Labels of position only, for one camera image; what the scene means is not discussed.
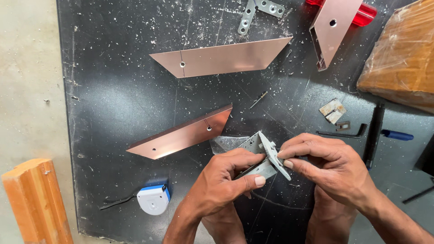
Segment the red plastic handle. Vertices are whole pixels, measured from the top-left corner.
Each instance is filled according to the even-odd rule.
[[[322,6],[324,0],[306,0],[306,3]],[[352,23],[358,26],[366,26],[377,16],[377,9],[371,5],[362,3],[357,11]]]

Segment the black work surface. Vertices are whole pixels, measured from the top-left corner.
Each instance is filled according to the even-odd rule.
[[[363,28],[351,26],[331,66],[320,73],[308,32],[318,7],[303,0],[275,2],[286,8],[284,17],[256,12],[248,35],[241,37],[237,28],[246,0],[58,0],[80,233],[128,243],[160,243],[178,203],[213,155],[210,144],[203,142],[158,160],[125,150],[228,104],[233,110],[223,135],[251,136],[262,130],[278,146],[302,132],[334,131],[318,109],[335,97],[348,110],[339,120],[351,121],[348,133],[356,134],[361,123],[370,123],[381,98],[357,92],[355,82],[387,19],[411,0],[370,2],[379,11],[377,18]],[[292,43],[261,71],[177,79],[149,56],[290,34]],[[249,110],[263,91],[268,91],[265,99]],[[381,138],[371,175],[383,191],[389,185],[406,184],[410,196],[431,186],[425,173],[411,169],[433,133],[434,119],[391,102],[385,107],[383,128],[413,134],[415,139]],[[366,134],[344,139],[360,155],[365,140]],[[162,215],[146,214],[135,198],[98,209],[106,198],[127,196],[157,177],[171,180],[172,200]],[[249,243],[304,243],[314,184],[293,172],[291,177],[288,182],[278,173],[253,193],[252,200],[244,196],[236,200]],[[203,226],[196,243],[212,243]]]

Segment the plastic wrap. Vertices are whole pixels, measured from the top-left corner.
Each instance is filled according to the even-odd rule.
[[[247,141],[249,136],[244,137],[231,137],[231,136],[218,136],[210,139],[211,149],[215,155],[225,153],[232,149],[239,147],[243,142]]]
[[[365,63],[357,88],[434,113],[434,0],[396,10]]]

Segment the hand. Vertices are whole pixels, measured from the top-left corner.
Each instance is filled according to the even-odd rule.
[[[296,158],[307,155],[309,162]],[[320,186],[331,198],[357,209],[374,201],[378,189],[354,149],[342,140],[303,133],[285,142],[277,155],[284,165]]]
[[[233,202],[220,212],[202,218],[202,223],[216,244],[246,244],[243,224]]]
[[[357,210],[333,200],[315,186],[315,207],[309,219],[306,244],[346,244]]]
[[[212,157],[180,205],[188,207],[200,218],[217,213],[244,192],[265,185],[261,175],[245,175],[232,180],[234,171],[245,170],[264,159],[264,154],[254,154],[243,148]]]

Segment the mounting hole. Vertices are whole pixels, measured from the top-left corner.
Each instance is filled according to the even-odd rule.
[[[335,27],[335,26],[336,26],[336,20],[335,20],[335,19],[332,19],[332,20],[330,21],[330,26],[331,26],[331,27]]]

